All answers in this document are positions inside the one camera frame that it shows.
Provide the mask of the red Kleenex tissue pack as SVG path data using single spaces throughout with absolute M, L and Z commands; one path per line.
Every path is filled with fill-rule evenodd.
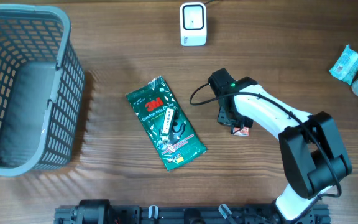
M 233 127 L 231 129 L 231 134 L 234 136 L 248 136 L 249 128 L 248 127 L 243 127 L 243 128 Z

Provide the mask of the green 3M gloves package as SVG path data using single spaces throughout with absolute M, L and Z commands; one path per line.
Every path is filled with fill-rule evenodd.
M 207 151 L 162 77 L 126 95 L 166 170 L 183 166 Z

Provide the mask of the mint green wipes pack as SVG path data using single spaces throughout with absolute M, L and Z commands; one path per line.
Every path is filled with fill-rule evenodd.
M 349 44 L 346 45 L 329 72 L 334 78 L 351 85 L 358 72 L 358 53 L 352 50 Z

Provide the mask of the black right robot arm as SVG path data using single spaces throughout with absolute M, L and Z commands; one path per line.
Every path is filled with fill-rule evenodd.
M 273 223 L 303 223 L 313 217 L 318 201 L 328 197 L 352 172 L 352 165 L 333 118 L 297 110 L 267 93 L 250 77 L 235 80 L 224 68 L 208 78 L 219 103 L 218 121 L 233 129 L 258 123 L 278 141 L 288 185 L 273 201 Z

